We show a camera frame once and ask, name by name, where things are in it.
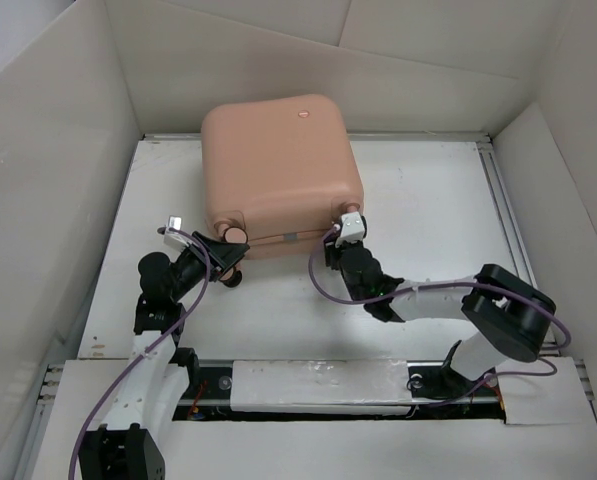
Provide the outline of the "pink hard-shell suitcase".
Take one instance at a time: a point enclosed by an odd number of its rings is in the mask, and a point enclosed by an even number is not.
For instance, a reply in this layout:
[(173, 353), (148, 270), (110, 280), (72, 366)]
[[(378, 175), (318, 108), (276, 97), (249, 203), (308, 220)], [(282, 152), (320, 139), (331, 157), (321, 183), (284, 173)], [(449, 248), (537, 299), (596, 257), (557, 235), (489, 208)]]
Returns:
[(319, 94), (218, 106), (201, 126), (205, 219), (247, 259), (310, 252), (364, 189), (342, 113)]

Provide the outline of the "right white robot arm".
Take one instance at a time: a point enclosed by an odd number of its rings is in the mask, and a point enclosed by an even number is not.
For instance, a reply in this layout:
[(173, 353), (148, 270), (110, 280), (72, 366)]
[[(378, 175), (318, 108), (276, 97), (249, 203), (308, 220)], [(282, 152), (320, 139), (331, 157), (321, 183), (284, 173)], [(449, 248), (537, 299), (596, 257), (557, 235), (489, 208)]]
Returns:
[(554, 301), (497, 264), (486, 264), (472, 277), (414, 282), (392, 277), (361, 241), (323, 242), (325, 265), (340, 273), (349, 298), (323, 289), (323, 296), (344, 305), (360, 305), (383, 323), (423, 319), (470, 322), (476, 333), (450, 348), (432, 384), (454, 394), (475, 387), (507, 360), (538, 360)]

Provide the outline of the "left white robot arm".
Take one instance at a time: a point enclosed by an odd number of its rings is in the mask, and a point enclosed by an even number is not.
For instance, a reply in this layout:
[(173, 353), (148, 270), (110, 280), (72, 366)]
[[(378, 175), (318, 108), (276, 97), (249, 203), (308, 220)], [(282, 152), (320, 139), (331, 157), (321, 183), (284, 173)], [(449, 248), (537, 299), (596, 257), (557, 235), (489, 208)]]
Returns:
[(160, 450), (164, 427), (182, 396), (200, 387), (198, 358), (178, 346), (192, 307), (182, 298), (212, 282), (236, 287), (238, 263), (249, 246), (245, 238), (211, 239), (162, 227), (159, 234), (183, 248), (176, 260), (162, 252), (138, 263), (141, 294), (135, 308), (132, 352), (127, 366), (88, 414), (69, 461), (71, 479), (163, 479)]

